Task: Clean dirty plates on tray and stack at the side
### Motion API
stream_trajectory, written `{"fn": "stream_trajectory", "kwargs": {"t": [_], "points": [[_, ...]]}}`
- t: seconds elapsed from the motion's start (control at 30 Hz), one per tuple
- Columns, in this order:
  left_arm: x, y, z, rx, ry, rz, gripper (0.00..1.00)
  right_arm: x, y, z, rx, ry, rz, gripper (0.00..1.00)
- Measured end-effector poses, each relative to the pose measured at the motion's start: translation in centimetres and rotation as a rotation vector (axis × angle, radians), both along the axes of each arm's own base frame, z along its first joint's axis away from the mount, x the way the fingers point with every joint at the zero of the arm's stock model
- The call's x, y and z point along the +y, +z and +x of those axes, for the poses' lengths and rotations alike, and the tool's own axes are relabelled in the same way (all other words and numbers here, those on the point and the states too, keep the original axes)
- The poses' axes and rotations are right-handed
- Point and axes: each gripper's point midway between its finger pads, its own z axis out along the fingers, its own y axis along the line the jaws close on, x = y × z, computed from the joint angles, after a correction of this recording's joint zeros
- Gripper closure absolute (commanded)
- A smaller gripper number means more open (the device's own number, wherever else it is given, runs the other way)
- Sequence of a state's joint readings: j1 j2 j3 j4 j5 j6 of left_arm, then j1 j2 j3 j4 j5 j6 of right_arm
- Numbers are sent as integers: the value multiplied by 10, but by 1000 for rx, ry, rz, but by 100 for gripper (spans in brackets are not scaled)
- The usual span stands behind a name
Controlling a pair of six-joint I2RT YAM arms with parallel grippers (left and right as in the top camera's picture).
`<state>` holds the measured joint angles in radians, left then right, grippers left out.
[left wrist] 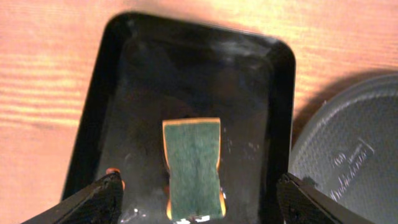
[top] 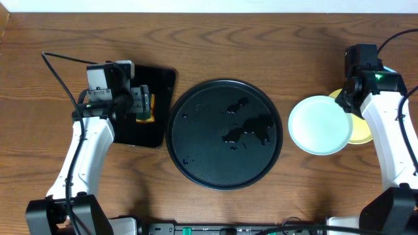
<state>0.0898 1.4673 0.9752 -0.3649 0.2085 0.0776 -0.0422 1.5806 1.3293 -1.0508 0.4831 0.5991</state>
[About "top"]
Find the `light blue plate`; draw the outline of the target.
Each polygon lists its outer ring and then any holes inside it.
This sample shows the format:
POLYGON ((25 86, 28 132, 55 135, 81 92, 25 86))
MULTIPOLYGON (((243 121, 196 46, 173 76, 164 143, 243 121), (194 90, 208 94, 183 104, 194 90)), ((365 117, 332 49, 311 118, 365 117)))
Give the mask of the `light blue plate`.
POLYGON ((391 69, 389 67, 386 67, 386 66, 383 66, 383 71, 397 73, 395 70, 393 70, 393 69, 391 69))
POLYGON ((331 155, 349 142, 353 121, 333 98, 316 95, 292 109, 288 129, 300 149, 313 155, 331 155))

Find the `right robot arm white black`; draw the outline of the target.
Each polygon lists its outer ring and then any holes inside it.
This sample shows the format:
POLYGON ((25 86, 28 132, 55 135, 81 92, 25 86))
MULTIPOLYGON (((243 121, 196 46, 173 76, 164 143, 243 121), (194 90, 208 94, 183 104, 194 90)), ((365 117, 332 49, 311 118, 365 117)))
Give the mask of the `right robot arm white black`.
POLYGON ((395 72, 372 70, 349 72, 346 78, 336 103, 367 122, 383 192, 359 215, 330 217, 326 224, 344 227, 347 234, 416 234, 417 135, 403 79, 395 72))

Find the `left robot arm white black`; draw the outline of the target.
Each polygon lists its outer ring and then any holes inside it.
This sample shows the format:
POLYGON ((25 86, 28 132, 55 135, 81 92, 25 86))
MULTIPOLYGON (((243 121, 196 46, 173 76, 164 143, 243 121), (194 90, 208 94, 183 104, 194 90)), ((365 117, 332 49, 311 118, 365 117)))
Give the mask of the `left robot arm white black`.
POLYGON ((29 202, 30 234, 140 234, 133 216, 109 219, 97 200, 105 157, 116 137, 116 116, 152 114, 155 97, 147 85, 130 90, 85 89, 76 101, 72 140, 53 186, 29 202))

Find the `yellow plate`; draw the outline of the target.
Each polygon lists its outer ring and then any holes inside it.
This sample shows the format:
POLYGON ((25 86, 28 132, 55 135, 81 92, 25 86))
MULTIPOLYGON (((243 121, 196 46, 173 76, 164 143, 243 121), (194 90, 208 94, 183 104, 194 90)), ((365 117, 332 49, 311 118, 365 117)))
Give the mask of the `yellow plate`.
POLYGON ((354 114, 343 113, 347 117, 350 116, 352 122, 351 137, 348 141, 349 144, 360 145, 373 140, 371 130, 365 120, 354 114))

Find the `yellow green scrub sponge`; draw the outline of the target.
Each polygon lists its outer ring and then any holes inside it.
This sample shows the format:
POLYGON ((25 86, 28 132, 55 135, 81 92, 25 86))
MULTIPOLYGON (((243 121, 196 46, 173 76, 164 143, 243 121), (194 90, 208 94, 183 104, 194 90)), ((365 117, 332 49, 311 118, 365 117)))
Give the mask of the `yellow green scrub sponge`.
POLYGON ((153 123, 155 121, 154 117, 154 106, 155 106, 155 95, 146 95, 142 100, 142 109, 143 111, 137 113, 136 122, 137 123, 153 123))

